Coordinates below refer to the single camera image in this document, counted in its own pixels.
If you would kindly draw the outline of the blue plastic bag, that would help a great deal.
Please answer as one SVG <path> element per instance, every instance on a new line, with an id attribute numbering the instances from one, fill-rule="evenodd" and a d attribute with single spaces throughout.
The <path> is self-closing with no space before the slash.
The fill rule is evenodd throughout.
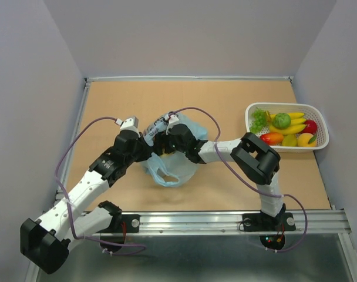
<path id="1" fill-rule="evenodd" d="M 155 135 L 166 132 L 168 115 L 165 113 L 160 116 L 142 133 L 144 140 L 152 148 Z M 185 184 L 198 169 L 198 164 L 191 162 L 180 152 L 175 152 L 168 157 L 160 157 L 153 152 L 150 158 L 140 164 L 144 172 L 150 175 L 156 184 L 164 187 L 179 187 Z"/>

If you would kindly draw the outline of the yellow pear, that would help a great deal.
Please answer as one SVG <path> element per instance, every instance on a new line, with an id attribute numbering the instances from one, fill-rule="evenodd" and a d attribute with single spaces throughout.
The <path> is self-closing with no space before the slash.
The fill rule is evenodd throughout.
<path id="1" fill-rule="evenodd" d="M 168 157 L 168 156 L 171 156 L 171 155 L 173 155 L 173 154 L 175 154 L 175 152 L 169 152 L 169 153 L 163 153 L 160 157 Z"/>

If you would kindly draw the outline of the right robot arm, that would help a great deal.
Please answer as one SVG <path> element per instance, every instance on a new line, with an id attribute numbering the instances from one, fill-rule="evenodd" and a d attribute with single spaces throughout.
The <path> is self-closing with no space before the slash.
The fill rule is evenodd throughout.
<path id="1" fill-rule="evenodd" d="M 234 162 L 255 183 L 261 211 L 243 220 L 245 231 L 276 231 L 283 225 L 286 211 L 278 184 L 279 154 L 253 133 L 226 142 L 196 138 L 189 127 L 180 123 L 159 132 L 153 138 L 157 155 L 180 152 L 193 164 Z"/>

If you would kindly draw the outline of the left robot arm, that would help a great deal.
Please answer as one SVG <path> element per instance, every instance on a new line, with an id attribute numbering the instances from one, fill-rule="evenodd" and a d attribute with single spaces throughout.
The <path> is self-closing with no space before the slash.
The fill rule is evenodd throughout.
<path id="1" fill-rule="evenodd" d="M 134 127 L 120 130 L 113 146 L 89 167 L 79 183 L 52 209 L 38 219 L 26 219 L 20 228 L 20 250 L 47 274 L 57 271 L 69 255 L 66 234 L 94 199 L 126 174 L 143 154 L 145 143 Z"/>

